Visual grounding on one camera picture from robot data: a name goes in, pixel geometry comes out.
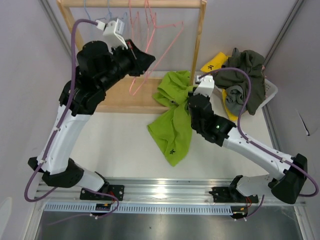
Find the lime green shorts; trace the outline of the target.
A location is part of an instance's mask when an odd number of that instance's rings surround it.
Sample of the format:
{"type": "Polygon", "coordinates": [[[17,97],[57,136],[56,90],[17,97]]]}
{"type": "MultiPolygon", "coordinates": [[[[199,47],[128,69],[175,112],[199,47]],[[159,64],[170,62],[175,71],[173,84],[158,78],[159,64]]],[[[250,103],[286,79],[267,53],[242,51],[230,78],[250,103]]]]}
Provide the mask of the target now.
{"type": "Polygon", "coordinates": [[[191,73],[170,71],[165,74],[152,95],[159,104],[168,107],[155,121],[147,126],[164,158],[176,166],[189,152],[192,139],[191,116],[187,107],[191,73]]]}

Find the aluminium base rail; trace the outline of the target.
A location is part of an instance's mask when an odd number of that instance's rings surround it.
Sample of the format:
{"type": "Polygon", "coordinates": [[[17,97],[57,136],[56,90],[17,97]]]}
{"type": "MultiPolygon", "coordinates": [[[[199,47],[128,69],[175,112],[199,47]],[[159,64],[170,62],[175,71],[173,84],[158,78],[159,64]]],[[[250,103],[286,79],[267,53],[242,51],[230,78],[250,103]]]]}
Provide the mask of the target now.
{"type": "MultiPolygon", "coordinates": [[[[214,203],[209,194],[212,187],[226,187],[231,179],[169,179],[169,178],[119,178],[108,179],[111,185],[124,185],[124,197],[121,203],[130,204],[184,204],[201,205],[214,203]]],[[[35,197],[41,197],[52,187],[41,180],[36,188],[35,197]]],[[[51,201],[80,201],[81,187],[57,188],[46,199],[51,201]]],[[[262,206],[306,206],[305,198],[299,197],[290,205],[265,195],[262,206]]]]}

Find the dark olive shorts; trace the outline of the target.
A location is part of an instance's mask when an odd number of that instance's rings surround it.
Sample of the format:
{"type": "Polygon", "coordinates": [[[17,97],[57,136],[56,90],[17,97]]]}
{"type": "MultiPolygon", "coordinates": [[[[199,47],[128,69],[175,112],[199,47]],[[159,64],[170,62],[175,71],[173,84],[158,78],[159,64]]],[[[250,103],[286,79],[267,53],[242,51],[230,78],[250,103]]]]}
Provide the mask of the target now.
{"type": "Polygon", "coordinates": [[[254,115],[265,100],[265,77],[262,71],[264,61],[264,57],[253,50],[239,51],[234,48],[223,67],[237,68],[246,74],[236,70],[219,71],[214,74],[215,84],[220,89],[242,87],[245,100],[249,98],[244,111],[248,111],[250,115],[254,115]]]}

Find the light blue wire hanger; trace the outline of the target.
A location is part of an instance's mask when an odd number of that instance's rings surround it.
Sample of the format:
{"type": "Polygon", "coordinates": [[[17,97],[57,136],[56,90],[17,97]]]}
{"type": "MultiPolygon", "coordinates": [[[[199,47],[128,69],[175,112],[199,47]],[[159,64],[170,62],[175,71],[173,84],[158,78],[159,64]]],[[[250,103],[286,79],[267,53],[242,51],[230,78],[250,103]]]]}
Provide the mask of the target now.
{"type": "Polygon", "coordinates": [[[87,9],[87,1],[86,0],[83,0],[83,8],[86,13],[87,19],[91,20],[91,16],[90,16],[88,9],[87,9]]]}
{"type": "MultiPolygon", "coordinates": [[[[99,21],[102,21],[102,20],[112,20],[114,17],[113,17],[113,13],[111,12],[111,9],[110,9],[110,0],[107,0],[107,14],[103,17],[99,17],[97,18],[96,20],[99,20],[99,21]]],[[[122,17],[118,17],[117,18],[120,18],[123,22],[126,22],[128,20],[128,13],[125,12],[122,17]]]]}

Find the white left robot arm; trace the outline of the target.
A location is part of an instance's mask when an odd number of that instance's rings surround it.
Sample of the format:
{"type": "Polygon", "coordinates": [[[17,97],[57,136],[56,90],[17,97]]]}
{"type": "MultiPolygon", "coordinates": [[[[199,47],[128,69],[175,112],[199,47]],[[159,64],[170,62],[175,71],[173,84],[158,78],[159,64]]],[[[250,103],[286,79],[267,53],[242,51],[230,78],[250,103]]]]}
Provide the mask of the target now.
{"type": "Polygon", "coordinates": [[[80,50],[78,65],[59,97],[54,127],[42,153],[28,165],[53,189],[81,187],[91,199],[108,197],[109,182],[98,172],[79,166],[70,157],[74,145],[107,91],[125,76],[143,75],[155,56],[138,49],[132,40],[125,46],[109,48],[103,41],[91,41],[80,50]]]}

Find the white plastic basket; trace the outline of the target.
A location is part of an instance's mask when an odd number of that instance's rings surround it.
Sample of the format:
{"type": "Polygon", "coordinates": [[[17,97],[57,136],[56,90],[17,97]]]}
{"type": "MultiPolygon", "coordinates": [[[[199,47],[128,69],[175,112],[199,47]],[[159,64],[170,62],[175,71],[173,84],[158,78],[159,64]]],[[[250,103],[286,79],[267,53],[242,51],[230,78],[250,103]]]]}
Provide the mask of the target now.
{"type": "MultiPolygon", "coordinates": [[[[264,88],[265,88],[265,99],[259,105],[257,110],[260,110],[262,107],[264,107],[278,93],[277,86],[274,85],[272,82],[270,82],[266,78],[264,79],[264,88]]],[[[222,89],[214,86],[213,94],[215,94],[223,103],[222,89]]]]}

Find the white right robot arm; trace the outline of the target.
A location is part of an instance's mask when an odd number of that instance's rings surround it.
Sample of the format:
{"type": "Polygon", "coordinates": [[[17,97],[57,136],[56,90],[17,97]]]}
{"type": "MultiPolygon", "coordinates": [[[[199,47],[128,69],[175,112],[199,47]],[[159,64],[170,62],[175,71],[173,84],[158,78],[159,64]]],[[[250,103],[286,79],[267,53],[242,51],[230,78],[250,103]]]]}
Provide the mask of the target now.
{"type": "Polygon", "coordinates": [[[188,96],[187,107],[191,127],[206,141],[232,150],[267,171],[266,175],[237,175],[228,186],[234,202],[253,195],[273,195],[286,204],[294,204],[307,180],[308,161],[277,151],[260,142],[254,143],[247,134],[241,135],[236,124],[214,113],[210,98],[202,94],[188,96]]]}

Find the wooden clothes rack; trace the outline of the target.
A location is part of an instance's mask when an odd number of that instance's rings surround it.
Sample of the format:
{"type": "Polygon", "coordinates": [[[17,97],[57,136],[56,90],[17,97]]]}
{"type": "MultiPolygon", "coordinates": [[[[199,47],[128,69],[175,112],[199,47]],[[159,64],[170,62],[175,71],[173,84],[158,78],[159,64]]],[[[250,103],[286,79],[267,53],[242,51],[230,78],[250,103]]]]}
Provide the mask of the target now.
{"type": "MultiPolygon", "coordinates": [[[[56,2],[64,21],[69,30],[76,22],[71,12],[71,8],[133,8],[145,9],[147,15],[152,18],[153,28],[156,25],[156,15],[153,8],[160,9],[198,9],[197,34],[193,53],[192,67],[190,71],[190,83],[194,82],[196,65],[198,60],[200,42],[203,31],[203,24],[207,1],[205,0],[58,0],[56,2]]],[[[162,114],[168,110],[153,99],[158,85],[161,83],[160,77],[152,77],[152,71],[145,76],[126,76],[123,80],[111,89],[104,101],[97,106],[97,111],[102,113],[128,113],[128,114],[162,114]]]]}

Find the grey shorts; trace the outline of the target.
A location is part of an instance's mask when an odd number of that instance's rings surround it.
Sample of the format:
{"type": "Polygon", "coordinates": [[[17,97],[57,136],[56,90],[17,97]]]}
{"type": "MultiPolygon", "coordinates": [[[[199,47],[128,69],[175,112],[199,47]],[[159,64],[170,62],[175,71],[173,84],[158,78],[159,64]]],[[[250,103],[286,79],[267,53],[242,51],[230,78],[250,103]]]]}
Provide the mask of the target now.
{"type": "Polygon", "coordinates": [[[226,108],[235,116],[238,116],[245,103],[245,95],[241,86],[234,85],[226,90],[225,105],[226,108]]]}

